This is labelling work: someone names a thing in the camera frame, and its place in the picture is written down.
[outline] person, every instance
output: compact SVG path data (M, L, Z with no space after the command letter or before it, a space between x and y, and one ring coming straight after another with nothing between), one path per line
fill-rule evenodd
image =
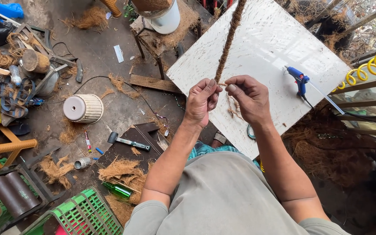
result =
M173 141L150 169L124 235L345 235L324 213L269 114L268 88L248 75L225 83L253 128L265 175L246 156L214 151L187 161L222 92L214 79L189 91Z

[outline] sandal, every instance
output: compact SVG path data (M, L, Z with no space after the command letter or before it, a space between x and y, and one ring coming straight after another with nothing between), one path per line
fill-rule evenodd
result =
M225 136L222 135L222 133L220 131L217 131L216 134L214 135L214 140L222 143L223 145L226 143L227 141L227 138Z

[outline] coconut coir rope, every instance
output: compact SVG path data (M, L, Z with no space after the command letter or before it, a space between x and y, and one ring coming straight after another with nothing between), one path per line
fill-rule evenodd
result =
M217 84L220 83L220 78L222 77L224 65L227 61L228 51L230 50L230 46L232 45L234 33L236 32L237 27L240 25L240 20L242 19L242 13L245 5L246 0L239 0L236 9L233 12L232 20L230 21L230 29L228 30L228 35L226 39L226 44L224 45L223 54L220 57L220 62L218 64L216 76L214 78Z

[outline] green plant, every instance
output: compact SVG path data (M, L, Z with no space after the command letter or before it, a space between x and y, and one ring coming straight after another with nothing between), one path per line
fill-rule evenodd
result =
M130 4L127 4L124 6L124 17L130 17L129 21L130 22L133 22L137 19L137 17L139 16L138 13L136 13L136 11L134 10L133 6L130 5Z

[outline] wooden plank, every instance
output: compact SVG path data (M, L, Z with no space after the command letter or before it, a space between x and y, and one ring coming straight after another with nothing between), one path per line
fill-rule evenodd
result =
M173 82L157 78L143 77L132 74L130 77L130 84L182 94L182 91L180 91Z
M215 77L236 6L237 2L233 3L168 70L168 77L185 95L201 79ZM277 3L272 0L248 1L221 82L235 75L248 74L266 85L270 113L279 134L310 110L310 106L297 97L297 84L291 75L286 74L285 65L303 72L326 94L337 87L350 70ZM305 95L313 105L323 99L310 85ZM232 99L230 102L231 108L236 109ZM247 136L248 123L232 117L227 111L228 104L223 91L216 109L209 113L209 120L239 151L255 158L259 152L256 142Z
M366 135L376 136L376 130L367 130L367 129L359 129L359 128L348 128L347 130L358 133L358 134L366 134Z
M362 100L362 101L351 101L351 102L341 102L336 103L340 108L350 108L350 107L368 107L376 106L375 100Z
M376 122L376 117L366 117L374 122ZM367 122L367 120L364 120L360 117L354 117L350 115L338 115L337 119L342 120L342 121L361 121L361 122Z
M352 92L352 91L368 89L368 88L373 88L373 87L376 87L376 80L372 82L362 82L354 86L347 86L342 90L337 89L335 92L332 92L330 94L340 94L340 93Z

